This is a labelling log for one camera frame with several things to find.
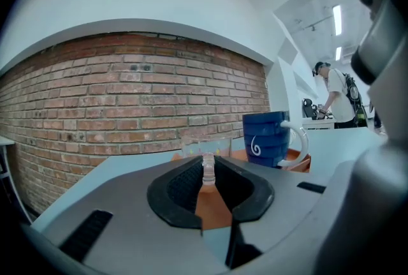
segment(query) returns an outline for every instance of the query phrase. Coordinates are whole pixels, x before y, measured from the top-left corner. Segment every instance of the man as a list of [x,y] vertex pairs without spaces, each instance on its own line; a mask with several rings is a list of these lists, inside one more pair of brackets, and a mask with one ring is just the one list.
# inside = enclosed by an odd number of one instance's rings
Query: man
[[316,74],[322,76],[329,92],[329,98],[323,108],[319,110],[316,119],[324,119],[327,110],[331,107],[331,112],[337,120],[336,129],[354,128],[355,114],[349,98],[347,98],[346,77],[335,68],[330,68],[330,63],[318,62],[314,67]]

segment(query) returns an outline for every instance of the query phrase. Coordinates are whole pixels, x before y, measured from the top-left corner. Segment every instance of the white t-shirt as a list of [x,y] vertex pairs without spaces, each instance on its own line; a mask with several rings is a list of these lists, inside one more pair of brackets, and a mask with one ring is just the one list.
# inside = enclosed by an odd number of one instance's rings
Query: white t-shirt
[[336,118],[337,122],[343,123],[351,121],[354,118],[354,110],[347,98],[346,77],[342,72],[336,69],[329,71],[328,87],[330,92],[338,92],[337,96],[331,104],[331,112]]

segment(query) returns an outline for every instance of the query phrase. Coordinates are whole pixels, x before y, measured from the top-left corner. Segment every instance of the glass cup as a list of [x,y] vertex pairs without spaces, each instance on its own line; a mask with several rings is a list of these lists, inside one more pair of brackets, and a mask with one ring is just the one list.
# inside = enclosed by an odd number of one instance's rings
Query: glass cup
[[214,156],[231,157],[232,135],[227,133],[184,135],[181,138],[181,144],[184,158],[208,153]]

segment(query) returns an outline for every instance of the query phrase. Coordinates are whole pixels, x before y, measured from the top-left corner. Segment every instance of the fluorescent light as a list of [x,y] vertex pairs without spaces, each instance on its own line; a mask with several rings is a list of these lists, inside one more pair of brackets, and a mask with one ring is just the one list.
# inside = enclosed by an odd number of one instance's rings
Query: fluorescent light
[[336,36],[342,34],[342,10],[340,5],[333,7],[334,26],[336,28]]
[[342,47],[337,47],[336,48],[336,61],[340,59],[341,55],[342,55]]

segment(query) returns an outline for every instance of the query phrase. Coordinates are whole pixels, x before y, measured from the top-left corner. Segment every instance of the white swirl design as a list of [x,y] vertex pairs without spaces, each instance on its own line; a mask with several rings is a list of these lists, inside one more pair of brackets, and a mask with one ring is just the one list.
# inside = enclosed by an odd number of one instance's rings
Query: white swirl design
[[251,151],[255,156],[259,156],[261,154],[261,148],[259,148],[258,145],[253,146],[255,138],[256,138],[256,136],[251,141]]

